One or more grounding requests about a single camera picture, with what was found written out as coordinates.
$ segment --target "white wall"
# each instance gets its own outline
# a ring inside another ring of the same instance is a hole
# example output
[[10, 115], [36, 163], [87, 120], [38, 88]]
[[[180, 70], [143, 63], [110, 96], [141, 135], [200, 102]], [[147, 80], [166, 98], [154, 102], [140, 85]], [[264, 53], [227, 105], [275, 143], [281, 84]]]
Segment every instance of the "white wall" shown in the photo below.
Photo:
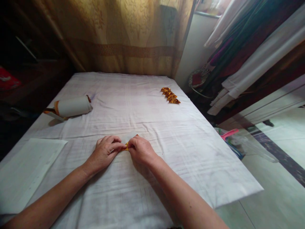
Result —
[[213, 32], [218, 19], [194, 14], [191, 28], [187, 36], [183, 55], [175, 77], [175, 81], [184, 92], [191, 89], [188, 87], [189, 75], [204, 66], [212, 54], [212, 50], [203, 45]]

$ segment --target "plastic bag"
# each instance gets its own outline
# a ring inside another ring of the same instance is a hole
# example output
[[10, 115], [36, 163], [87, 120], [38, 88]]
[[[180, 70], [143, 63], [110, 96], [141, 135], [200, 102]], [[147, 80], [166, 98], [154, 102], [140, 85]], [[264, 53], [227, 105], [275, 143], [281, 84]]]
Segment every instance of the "plastic bag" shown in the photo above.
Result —
[[[228, 132], [221, 128], [215, 128], [215, 130], [219, 133], [219, 135], [224, 135], [225, 133]], [[239, 151], [241, 153], [242, 157], [244, 157], [247, 154], [248, 155], [257, 154], [272, 163], [279, 162], [279, 160], [275, 156], [273, 156], [270, 152], [268, 152], [245, 129], [240, 129], [238, 133], [235, 133], [235, 134], [227, 137], [225, 141], [229, 146], [232, 146], [237, 151]]]

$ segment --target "bed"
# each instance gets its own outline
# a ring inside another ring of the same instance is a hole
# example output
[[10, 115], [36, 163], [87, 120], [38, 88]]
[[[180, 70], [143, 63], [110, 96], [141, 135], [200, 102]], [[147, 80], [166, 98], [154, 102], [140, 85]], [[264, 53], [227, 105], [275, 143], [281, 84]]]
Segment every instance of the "bed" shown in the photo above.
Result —
[[[160, 92], [170, 87], [180, 104]], [[164, 76], [77, 73], [54, 101], [89, 95], [93, 110], [66, 122], [41, 114], [4, 158], [9, 161], [30, 138], [68, 143], [31, 198], [31, 204], [92, 153], [105, 135], [123, 139], [136, 132], [213, 208], [263, 188], [176, 82]], [[55, 222], [60, 228], [167, 228], [174, 211], [149, 170], [134, 163], [128, 151], [95, 176]]]

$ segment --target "paper roll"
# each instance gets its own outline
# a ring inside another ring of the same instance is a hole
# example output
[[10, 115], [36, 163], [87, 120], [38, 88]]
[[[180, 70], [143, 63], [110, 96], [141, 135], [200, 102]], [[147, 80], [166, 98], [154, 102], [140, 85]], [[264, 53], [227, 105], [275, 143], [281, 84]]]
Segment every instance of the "paper roll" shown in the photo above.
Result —
[[73, 99], [59, 100], [54, 103], [56, 114], [60, 117], [82, 115], [92, 111], [89, 96], [84, 95]]

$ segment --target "stack of white paper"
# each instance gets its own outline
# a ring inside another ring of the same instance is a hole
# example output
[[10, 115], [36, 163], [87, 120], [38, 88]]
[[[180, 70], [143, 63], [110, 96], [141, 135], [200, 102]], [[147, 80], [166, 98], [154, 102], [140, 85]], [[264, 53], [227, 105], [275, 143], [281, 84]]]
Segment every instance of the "stack of white paper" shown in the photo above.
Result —
[[31, 138], [0, 170], [0, 214], [21, 212], [67, 141]]

